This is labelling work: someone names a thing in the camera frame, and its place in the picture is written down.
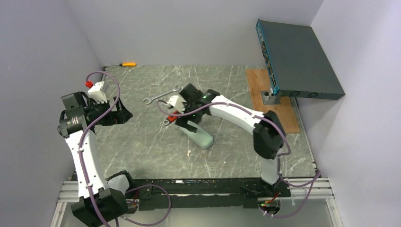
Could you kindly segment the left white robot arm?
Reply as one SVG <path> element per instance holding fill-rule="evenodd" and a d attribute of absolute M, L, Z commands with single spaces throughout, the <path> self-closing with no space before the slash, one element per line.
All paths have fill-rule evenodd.
<path fill-rule="evenodd" d="M 124 124 L 133 117 L 119 98 L 97 103 L 84 92 L 61 97 L 57 130 L 73 156 L 78 178 L 78 202 L 71 206 L 73 215 L 88 227 L 99 227 L 128 212 L 125 194 L 134 187 L 131 175 L 123 170 L 105 178 L 96 149 L 95 126 Z"/>

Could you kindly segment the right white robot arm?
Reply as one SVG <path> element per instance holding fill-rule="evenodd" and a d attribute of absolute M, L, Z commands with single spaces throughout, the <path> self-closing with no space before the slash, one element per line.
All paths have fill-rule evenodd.
<path fill-rule="evenodd" d="M 259 189 L 243 186 L 242 190 L 256 195 L 275 196 L 279 193 L 279 151 L 284 146 L 285 132 L 274 111 L 251 110 L 227 99 L 212 89 L 202 92 L 188 84 L 167 102 L 175 109 L 175 124 L 203 149 L 214 142 L 213 137 L 199 126 L 203 115 L 227 120 L 250 133 L 253 149 L 262 159 Z"/>

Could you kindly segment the mint green zipper case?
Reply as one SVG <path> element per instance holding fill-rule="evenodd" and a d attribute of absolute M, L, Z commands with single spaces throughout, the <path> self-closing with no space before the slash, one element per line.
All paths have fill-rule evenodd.
<path fill-rule="evenodd" d="M 179 127 L 179 130 L 181 130 L 183 133 L 185 133 L 189 139 L 191 139 L 194 143 L 196 143 L 203 150 L 206 150 L 210 146 L 212 146 L 214 139 L 208 132 L 206 132 L 203 128 L 201 128 L 199 125 L 197 125 L 193 122 L 188 122 L 188 124 L 190 126 L 195 127 L 196 132 L 189 131 L 183 127 Z"/>

